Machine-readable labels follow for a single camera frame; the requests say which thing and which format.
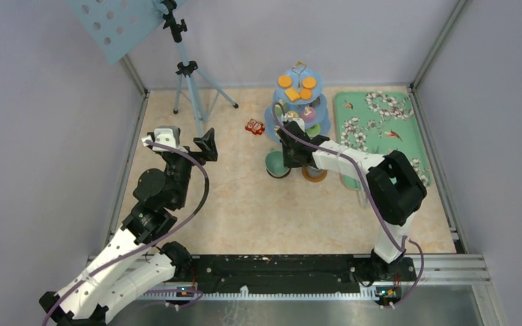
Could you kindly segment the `orange saucer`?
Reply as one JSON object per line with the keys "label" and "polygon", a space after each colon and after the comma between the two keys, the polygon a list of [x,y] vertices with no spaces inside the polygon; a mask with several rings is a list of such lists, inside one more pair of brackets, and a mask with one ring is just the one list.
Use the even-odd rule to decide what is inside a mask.
{"label": "orange saucer", "polygon": [[312,183],[322,182],[328,174],[327,170],[313,168],[311,166],[303,166],[301,168],[303,177]]}

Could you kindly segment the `green teacup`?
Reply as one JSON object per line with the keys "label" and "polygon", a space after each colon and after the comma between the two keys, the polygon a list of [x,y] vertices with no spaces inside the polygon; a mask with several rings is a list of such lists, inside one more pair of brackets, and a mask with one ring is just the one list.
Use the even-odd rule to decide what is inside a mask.
{"label": "green teacup", "polygon": [[283,153],[281,151],[271,151],[265,157],[266,169],[274,173],[284,173],[286,170],[291,170],[284,165]]}

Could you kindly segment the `white grey teacup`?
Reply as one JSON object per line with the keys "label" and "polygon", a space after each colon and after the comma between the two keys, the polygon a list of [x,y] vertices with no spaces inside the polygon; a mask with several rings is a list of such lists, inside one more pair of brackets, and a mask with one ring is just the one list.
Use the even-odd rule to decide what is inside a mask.
{"label": "white grey teacup", "polygon": [[327,174],[327,171],[309,166],[307,168],[307,174],[312,179],[318,179],[318,178],[322,178],[323,176],[325,176]]}

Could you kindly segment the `green glazed donut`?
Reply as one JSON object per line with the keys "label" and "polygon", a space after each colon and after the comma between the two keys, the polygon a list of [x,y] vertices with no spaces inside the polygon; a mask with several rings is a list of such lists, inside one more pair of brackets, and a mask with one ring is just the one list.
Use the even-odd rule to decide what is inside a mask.
{"label": "green glazed donut", "polygon": [[310,138],[316,137],[321,132],[321,126],[316,124],[308,129],[306,129],[306,133]]}

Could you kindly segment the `pink dome cake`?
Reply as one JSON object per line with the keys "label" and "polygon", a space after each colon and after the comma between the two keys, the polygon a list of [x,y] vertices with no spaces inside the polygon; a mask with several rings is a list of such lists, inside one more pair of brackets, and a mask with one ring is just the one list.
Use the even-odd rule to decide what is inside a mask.
{"label": "pink dome cake", "polygon": [[301,111],[300,116],[305,123],[312,123],[315,120],[317,113],[316,113],[316,110],[312,106],[307,105]]}

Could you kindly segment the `blue three-tier cake stand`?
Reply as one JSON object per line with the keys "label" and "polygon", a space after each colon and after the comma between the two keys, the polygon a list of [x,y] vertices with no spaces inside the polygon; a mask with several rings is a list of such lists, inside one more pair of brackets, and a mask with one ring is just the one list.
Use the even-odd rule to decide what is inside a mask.
{"label": "blue three-tier cake stand", "polygon": [[332,124],[323,90],[321,76],[301,61],[282,73],[277,78],[273,101],[264,112],[269,139],[279,141],[274,115],[279,122],[283,116],[301,118],[310,137],[328,135]]}

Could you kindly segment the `yellow rectangular biscuit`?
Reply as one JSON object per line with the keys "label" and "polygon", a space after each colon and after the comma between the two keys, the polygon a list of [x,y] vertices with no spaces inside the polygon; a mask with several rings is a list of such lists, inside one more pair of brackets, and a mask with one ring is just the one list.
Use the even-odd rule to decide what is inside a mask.
{"label": "yellow rectangular biscuit", "polygon": [[293,87],[285,89],[284,94],[288,98],[289,102],[296,102],[300,100],[300,93]]}

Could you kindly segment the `small brown cookie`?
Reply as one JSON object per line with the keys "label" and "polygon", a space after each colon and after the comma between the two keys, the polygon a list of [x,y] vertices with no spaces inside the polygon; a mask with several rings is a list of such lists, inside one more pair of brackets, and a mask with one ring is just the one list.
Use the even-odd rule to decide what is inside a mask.
{"label": "small brown cookie", "polygon": [[300,98],[301,98],[303,101],[308,101],[308,100],[310,100],[312,97],[313,97],[313,92],[312,92],[311,89],[303,88],[303,89],[300,91]]}

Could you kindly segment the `round orange biscuit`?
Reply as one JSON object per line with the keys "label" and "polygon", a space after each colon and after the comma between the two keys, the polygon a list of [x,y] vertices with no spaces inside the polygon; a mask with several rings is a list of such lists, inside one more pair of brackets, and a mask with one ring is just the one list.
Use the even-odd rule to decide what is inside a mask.
{"label": "round orange biscuit", "polygon": [[277,85],[280,88],[290,88],[292,86],[292,78],[289,75],[280,75],[277,79]]}
{"label": "round orange biscuit", "polygon": [[318,85],[318,81],[315,77],[313,76],[308,76],[308,77],[305,77],[303,80],[302,80],[302,87],[304,89],[308,89],[308,90],[312,90],[314,89],[316,86]]}

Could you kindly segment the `dark brown saucer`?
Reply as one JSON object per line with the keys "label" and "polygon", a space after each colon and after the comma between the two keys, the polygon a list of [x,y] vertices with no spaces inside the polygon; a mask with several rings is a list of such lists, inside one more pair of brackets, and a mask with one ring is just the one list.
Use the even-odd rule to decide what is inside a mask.
{"label": "dark brown saucer", "polygon": [[291,173],[291,170],[286,170],[284,173],[274,173],[268,169],[266,169],[266,172],[268,173],[268,175],[274,179],[283,179],[283,178],[286,178],[290,173]]}

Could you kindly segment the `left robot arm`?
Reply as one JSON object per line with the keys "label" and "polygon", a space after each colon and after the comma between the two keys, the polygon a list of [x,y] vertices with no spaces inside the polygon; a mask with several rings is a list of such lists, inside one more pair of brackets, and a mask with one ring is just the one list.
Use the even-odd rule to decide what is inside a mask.
{"label": "left robot arm", "polygon": [[[127,269],[203,209],[211,189],[205,165],[218,160],[215,129],[193,139],[196,151],[181,145],[176,126],[158,127],[140,141],[164,160],[165,167],[140,175],[133,192],[137,203],[82,272],[63,288],[40,297],[39,305],[46,314],[43,325],[50,321],[56,325],[107,325],[158,283],[183,280],[190,274],[190,254],[178,242],[166,243],[143,267],[131,273]],[[203,195],[190,215],[178,222],[172,213],[186,204],[193,168],[203,176]]]}

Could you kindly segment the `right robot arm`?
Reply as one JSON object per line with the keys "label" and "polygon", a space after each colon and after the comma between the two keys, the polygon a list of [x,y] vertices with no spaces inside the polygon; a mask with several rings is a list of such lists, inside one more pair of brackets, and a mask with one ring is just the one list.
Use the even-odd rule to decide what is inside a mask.
{"label": "right robot arm", "polygon": [[300,120],[280,123],[277,131],[284,164],[332,171],[360,182],[380,224],[377,241],[362,269],[365,281],[389,280],[399,270],[411,222],[427,196],[427,189],[401,151],[368,153],[325,136],[309,137]]}

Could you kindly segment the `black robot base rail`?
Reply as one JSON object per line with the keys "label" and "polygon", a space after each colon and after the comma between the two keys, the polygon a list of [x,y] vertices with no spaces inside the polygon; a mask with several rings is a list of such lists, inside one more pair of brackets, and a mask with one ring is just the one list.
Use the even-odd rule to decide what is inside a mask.
{"label": "black robot base rail", "polygon": [[253,295],[328,295],[413,282],[410,257],[387,264],[370,255],[200,255],[169,281],[206,294],[233,294],[246,287]]}

